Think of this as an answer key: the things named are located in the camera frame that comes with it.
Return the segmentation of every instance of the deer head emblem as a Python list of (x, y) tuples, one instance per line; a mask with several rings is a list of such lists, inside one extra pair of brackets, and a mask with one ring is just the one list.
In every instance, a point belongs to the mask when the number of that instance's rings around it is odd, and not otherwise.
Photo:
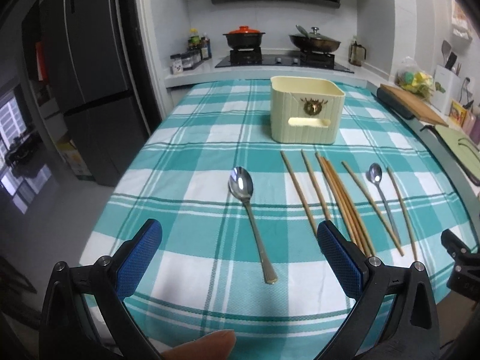
[(328, 103), (328, 100), (320, 101), (320, 100), (313, 100), (312, 98), (310, 98), (310, 100), (307, 100), (307, 98), (301, 99), (301, 100), (305, 102), (305, 105), (303, 106), (303, 110), (309, 116), (315, 116), (320, 114), (320, 112), (322, 111), (322, 106)]

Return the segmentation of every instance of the table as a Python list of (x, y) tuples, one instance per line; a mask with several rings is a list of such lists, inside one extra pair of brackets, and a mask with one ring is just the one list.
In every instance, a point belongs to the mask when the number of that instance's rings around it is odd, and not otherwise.
[[(347, 231), (314, 152), (327, 157), (349, 190), (385, 264), (410, 266), (413, 255), (403, 214), (388, 174), (389, 200), (405, 252), (400, 257), (377, 215), (340, 164), (363, 178), (372, 162), (391, 167), (414, 228), (419, 259), (435, 300), (447, 293), (453, 261), (440, 243), (452, 229), (476, 249), (460, 198), (428, 150), (365, 88), (338, 84), (346, 93), (333, 145), (278, 144), (270, 137), (270, 81), (229, 80), (193, 87), (139, 152), (116, 187), (85, 247), (81, 264), (112, 254), (148, 218), (160, 221), (163, 241), (136, 293), (125, 299), (145, 334), (168, 346), (218, 329), (234, 329), (232, 359), (312, 359), (340, 326), (354, 301), (343, 293), (322, 256), (285, 169), (296, 172), (314, 214), (324, 219), (305, 169), (306, 151), (332, 220)], [(251, 204), (278, 274), (263, 283), (258, 252), (242, 204), (228, 192), (231, 168), (251, 173)], [(386, 298), (364, 346), (374, 343), (392, 298)]]

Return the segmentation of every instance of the gray tile floor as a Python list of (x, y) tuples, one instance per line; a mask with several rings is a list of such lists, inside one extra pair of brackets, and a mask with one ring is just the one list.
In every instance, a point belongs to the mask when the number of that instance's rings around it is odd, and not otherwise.
[[(28, 188), (30, 194), (23, 193), (23, 200), (12, 197), (11, 188), (0, 188), (0, 255), (37, 289), (37, 294), (25, 294), (23, 301), (41, 310), (54, 264), (63, 260), (78, 265), (113, 188), (78, 180), (56, 153), (45, 149), (28, 166), (32, 169), (26, 172), (43, 169), (51, 176), (38, 193)], [(31, 195), (29, 203), (25, 195)]]

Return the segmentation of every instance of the cooktop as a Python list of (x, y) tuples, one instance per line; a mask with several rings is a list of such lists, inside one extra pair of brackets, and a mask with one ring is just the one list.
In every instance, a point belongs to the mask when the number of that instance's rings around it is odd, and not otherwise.
[(291, 55), (283, 54), (260, 54), (257, 52), (231, 52), (229, 56), (222, 59), (215, 67), (227, 68), (233, 66), (299, 66), (305, 68), (327, 69), (353, 73), (347, 67), (335, 62), (332, 54), (308, 54), (303, 52)]

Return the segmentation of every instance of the yellow plastic container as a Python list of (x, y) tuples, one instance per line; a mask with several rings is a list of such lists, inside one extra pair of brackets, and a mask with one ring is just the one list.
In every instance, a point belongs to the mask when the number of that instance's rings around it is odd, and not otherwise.
[(332, 144), (342, 117), (345, 93), (332, 81), (275, 76), (270, 120), (272, 138), (280, 143)]

